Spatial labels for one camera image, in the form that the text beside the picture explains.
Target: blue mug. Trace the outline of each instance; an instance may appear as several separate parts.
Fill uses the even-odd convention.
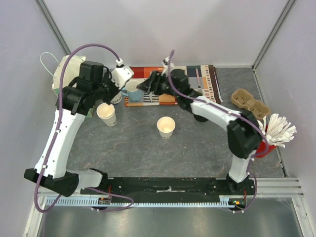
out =
[[[128,96],[133,102],[140,101],[143,96],[143,91],[136,87],[139,83],[138,80],[130,80],[122,89],[122,94]]]

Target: colorful woven mat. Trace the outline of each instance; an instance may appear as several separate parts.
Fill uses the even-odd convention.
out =
[[[180,66],[176,67],[185,71],[189,78],[191,88],[196,89],[203,93],[206,98],[218,104],[222,103],[222,98],[218,86],[216,69],[213,65],[200,65],[200,66]],[[163,71],[163,67],[131,67],[134,71],[133,79],[143,82],[146,80],[152,71]],[[132,102],[125,97],[125,106],[147,106],[147,105],[177,105],[176,98],[171,95],[152,95],[152,100],[149,94],[144,93],[141,100]]]

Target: wall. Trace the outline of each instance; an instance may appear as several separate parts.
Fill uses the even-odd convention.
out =
[[[112,47],[126,64],[252,65],[286,0],[45,0],[71,50]],[[89,60],[114,65],[100,49]]]
[[[44,51],[63,56],[33,0],[2,0],[0,7],[0,230],[22,236],[35,185],[24,180],[39,159],[54,119],[52,78]],[[54,71],[57,63],[43,60]]]
[[[294,5],[258,68],[266,102],[297,127],[281,149],[286,170],[299,178],[316,220],[316,1]]]

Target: red cup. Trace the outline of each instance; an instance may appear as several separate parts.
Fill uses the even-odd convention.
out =
[[[267,154],[269,154],[271,151],[273,151],[276,147],[277,147],[277,146],[269,145],[269,150],[268,150],[267,153],[262,154],[262,155],[259,155],[259,156],[256,156],[256,155],[255,155],[255,157],[256,157],[256,158],[263,158],[263,157],[265,157]],[[256,154],[262,153],[262,152],[264,152],[265,150],[266,150],[266,144],[265,144],[264,141],[262,141],[262,142],[260,143],[258,149],[257,149]]]

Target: cardboard cup holder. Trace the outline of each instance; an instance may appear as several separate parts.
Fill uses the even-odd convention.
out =
[[[271,113],[268,106],[260,100],[255,100],[253,95],[245,89],[236,90],[231,96],[231,101],[239,108],[251,111],[258,120]]]

